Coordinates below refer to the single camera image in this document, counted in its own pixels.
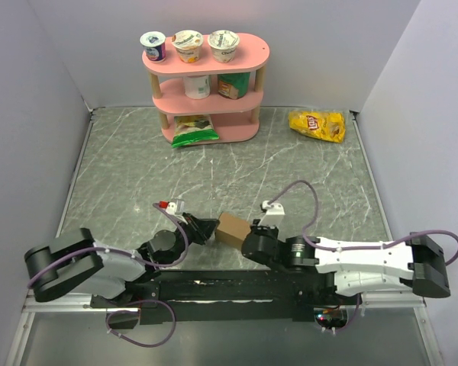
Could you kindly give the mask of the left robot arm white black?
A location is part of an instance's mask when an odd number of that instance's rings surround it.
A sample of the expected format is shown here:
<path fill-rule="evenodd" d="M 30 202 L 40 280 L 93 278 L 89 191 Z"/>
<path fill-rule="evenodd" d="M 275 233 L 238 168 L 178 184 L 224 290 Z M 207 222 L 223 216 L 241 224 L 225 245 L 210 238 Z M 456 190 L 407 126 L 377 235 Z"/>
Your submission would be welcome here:
<path fill-rule="evenodd" d="M 156 277 L 161 268 L 178 265 L 189 246 L 206 244 L 220 223 L 218 219 L 199 219 L 190 213 L 170 219 L 175 230 L 160 230 L 134 250 L 102 245 L 87 228 L 36 246 L 24 255 L 30 278 L 27 287 L 39 303 L 78 292 L 128 306 L 136 297 L 134 284 Z"/>

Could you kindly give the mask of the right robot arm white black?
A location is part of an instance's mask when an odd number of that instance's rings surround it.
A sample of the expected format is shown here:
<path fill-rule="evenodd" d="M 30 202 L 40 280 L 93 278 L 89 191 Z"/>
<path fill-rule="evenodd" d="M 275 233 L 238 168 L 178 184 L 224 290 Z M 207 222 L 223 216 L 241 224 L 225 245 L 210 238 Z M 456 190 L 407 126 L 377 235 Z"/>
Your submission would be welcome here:
<path fill-rule="evenodd" d="M 278 234 L 275 226 L 252 225 L 241 246 L 243 256 L 286 274 L 330 277 L 318 285 L 325 303 L 405 287 L 419 297 L 451 295 L 444 252 L 431 233 L 411 233 L 398 242 L 347 242 L 317 236 L 280 240 Z"/>

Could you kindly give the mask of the brown cardboard box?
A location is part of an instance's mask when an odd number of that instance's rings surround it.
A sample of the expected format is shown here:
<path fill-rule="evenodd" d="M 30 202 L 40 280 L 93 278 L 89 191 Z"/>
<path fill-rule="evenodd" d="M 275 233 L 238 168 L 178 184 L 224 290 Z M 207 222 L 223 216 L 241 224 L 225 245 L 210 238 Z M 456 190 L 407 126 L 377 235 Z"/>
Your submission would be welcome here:
<path fill-rule="evenodd" d="M 250 223 L 227 212 L 221 213 L 218 220 L 215 239 L 240 251 L 246 236 L 250 233 Z"/>

